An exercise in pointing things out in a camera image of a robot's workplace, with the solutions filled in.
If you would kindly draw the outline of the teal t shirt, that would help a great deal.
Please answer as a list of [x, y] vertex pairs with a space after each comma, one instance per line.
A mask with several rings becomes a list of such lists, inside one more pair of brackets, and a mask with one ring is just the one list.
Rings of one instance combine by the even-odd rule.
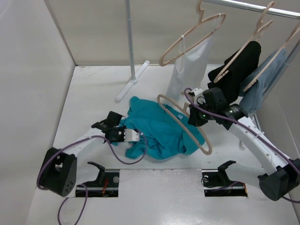
[[126, 150], [125, 156], [130, 159], [143, 155], [145, 146], [148, 146], [147, 155], [157, 160], [178, 154], [191, 155], [199, 149], [188, 133], [154, 101], [133, 96], [127, 117], [120, 124], [138, 129], [146, 137], [146, 140], [141, 137], [139, 142], [133, 142]]

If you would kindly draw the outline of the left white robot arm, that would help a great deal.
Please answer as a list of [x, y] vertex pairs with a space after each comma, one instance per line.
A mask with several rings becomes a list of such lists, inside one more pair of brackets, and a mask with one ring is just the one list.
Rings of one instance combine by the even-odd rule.
[[79, 166], [93, 150], [103, 144], [129, 142], [129, 133], [139, 138], [134, 130], [120, 125], [122, 115], [110, 111], [106, 119], [94, 123], [82, 137], [63, 148], [51, 147], [45, 155], [37, 176], [37, 188], [49, 190], [65, 197], [81, 184], [91, 182], [99, 186], [104, 182], [105, 168], [97, 163], [88, 162]]

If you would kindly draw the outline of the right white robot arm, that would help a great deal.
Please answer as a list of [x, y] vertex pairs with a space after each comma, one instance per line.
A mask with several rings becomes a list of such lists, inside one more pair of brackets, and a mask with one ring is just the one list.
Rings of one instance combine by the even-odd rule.
[[190, 102], [190, 124], [202, 126], [214, 120], [255, 156], [262, 167], [252, 169], [251, 178], [266, 197], [277, 201], [300, 185], [300, 160], [291, 159], [280, 151], [238, 104], [226, 102], [221, 89], [186, 88], [183, 94]]

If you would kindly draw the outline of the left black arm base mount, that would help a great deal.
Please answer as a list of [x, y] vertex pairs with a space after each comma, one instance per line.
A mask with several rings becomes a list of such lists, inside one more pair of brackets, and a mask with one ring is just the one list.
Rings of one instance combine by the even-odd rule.
[[119, 195], [120, 170], [88, 162], [77, 168], [75, 197], [115, 198]]

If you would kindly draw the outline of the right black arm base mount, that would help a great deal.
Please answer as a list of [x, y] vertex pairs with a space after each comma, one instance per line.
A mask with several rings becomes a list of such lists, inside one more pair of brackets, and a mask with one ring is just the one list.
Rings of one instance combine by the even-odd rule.
[[205, 197], [248, 197], [246, 185], [242, 182], [232, 181], [228, 178], [226, 169], [235, 164], [229, 160], [217, 169], [203, 169], [201, 184]]

